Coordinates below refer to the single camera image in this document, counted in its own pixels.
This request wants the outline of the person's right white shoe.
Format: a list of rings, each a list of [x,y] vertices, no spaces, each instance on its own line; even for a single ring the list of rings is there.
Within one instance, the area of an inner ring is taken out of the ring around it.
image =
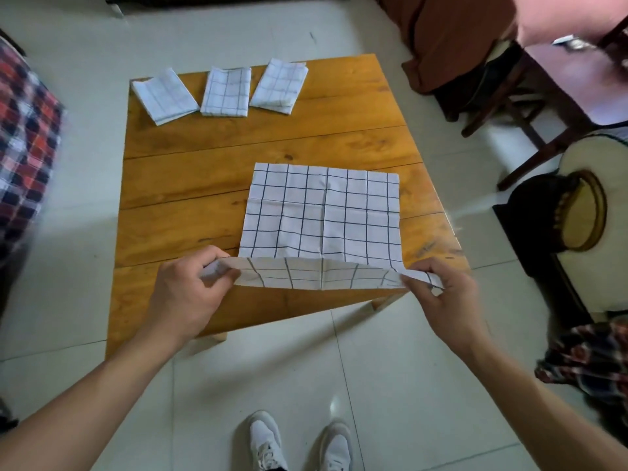
[[[323,434],[318,471],[352,471],[353,464],[350,429],[342,420],[334,420]]]

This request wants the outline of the person's white shoe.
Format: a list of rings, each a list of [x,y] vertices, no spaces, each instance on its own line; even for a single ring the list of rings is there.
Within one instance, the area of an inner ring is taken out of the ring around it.
[[[253,471],[288,471],[277,422],[260,410],[249,417],[249,442]]]
[[[350,429],[342,420],[334,420],[323,434],[318,471],[352,471],[353,464]]]

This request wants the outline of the person's left white shoe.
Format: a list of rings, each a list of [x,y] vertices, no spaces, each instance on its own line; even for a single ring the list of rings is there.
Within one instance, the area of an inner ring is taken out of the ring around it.
[[[288,471],[277,422],[260,410],[249,417],[249,442],[253,471]]]

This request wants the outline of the person's left hand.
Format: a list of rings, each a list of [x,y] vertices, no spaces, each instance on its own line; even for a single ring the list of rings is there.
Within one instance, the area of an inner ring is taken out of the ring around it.
[[[229,255],[209,245],[161,265],[143,329],[161,345],[179,350],[208,325],[225,295],[211,295],[213,279],[205,283],[202,270]]]

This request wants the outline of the dark wooden chair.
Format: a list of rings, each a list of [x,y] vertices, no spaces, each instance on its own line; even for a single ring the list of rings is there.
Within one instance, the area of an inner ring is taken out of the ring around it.
[[[528,115],[511,100],[523,81],[529,81],[541,96]],[[544,107],[551,107],[565,125],[547,142],[532,126]],[[537,151],[498,182],[498,191],[510,189],[586,134],[628,127],[628,17],[590,49],[555,44],[523,49],[517,64],[467,123],[462,136],[474,134],[499,108],[511,116]]]

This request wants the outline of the red plaid fabric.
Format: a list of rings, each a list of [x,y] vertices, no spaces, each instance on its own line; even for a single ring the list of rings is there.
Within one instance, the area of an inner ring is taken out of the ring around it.
[[[65,106],[0,37],[0,268],[42,210],[65,116]]]

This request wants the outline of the folded white checked cloth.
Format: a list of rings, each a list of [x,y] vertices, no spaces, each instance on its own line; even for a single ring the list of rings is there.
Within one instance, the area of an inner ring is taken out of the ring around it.
[[[307,74],[305,62],[285,62],[272,58],[255,88],[249,106],[290,115]]]
[[[243,117],[249,108],[252,69],[211,67],[200,105],[205,117]]]
[[[199,104],[172,68],[147,80],[133,80],[131,88],[156,126],[200,110]]]

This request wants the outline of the wooden table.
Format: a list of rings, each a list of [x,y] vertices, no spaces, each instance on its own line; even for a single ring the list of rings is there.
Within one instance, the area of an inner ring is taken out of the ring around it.
[[[238,254],[256,163],[400,177],[403,261],[470,271],[375,54],[306,62],[291,115],[187,115],[155,126],[130,93],[106,357],[145,320],[164,261],[213,244]]]

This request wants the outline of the dark plaid fabric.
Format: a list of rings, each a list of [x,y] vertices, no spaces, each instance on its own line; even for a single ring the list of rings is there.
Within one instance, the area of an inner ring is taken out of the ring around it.
[[[534,374],[614,408],[628,427],[628,321],[585,324],[559,336]]]

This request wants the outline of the brown cloth cover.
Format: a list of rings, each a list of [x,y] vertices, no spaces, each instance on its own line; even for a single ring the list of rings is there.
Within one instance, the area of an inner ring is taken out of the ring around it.
[[[514,30],[514,0],[376,1],[411,54],[402,68],[421,95],[475,69]]]

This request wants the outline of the small silver object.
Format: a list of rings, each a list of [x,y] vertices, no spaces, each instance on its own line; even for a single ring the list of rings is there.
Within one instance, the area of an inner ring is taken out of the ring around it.
[[[559,46],[568,51],[585,51],[596,49],[597,45],[592,44],[585,39],[578,38],[574,35],[568,35],[558,38],[552,42],[553,46]]]

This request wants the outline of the person's right forearm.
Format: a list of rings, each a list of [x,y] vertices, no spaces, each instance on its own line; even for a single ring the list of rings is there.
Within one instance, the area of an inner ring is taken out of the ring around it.
[[[585,420],[483,334],[450,348],[490,394],[541,471],[628,471],[628,448]]]

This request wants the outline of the large white checked cloth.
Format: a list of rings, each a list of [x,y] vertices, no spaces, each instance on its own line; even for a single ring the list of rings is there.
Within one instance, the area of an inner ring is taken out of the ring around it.
[[[256,163],[235,257],[200,272],[236,285],[295,289],[392,290],[410,277],[442,289],[402,258],[399,176],[321,166]]]

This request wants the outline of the person's right hand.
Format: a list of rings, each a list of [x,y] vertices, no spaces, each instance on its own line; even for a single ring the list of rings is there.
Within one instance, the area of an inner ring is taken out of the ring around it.
[[[478,351],[491,345],[475,280],[437,257],[417,261],[410,269],[440,279],[442,292],[433,293],[435,309],[424,313],[428,324],[454,354],[466,363],[474,361]]]

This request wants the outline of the person's left forearm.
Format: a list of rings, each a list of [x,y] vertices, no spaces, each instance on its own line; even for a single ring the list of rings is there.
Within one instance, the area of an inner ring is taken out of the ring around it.
[[[0,439],[0,471],[90,471],[150,382],[198,332],[183,321],[145,324]]]

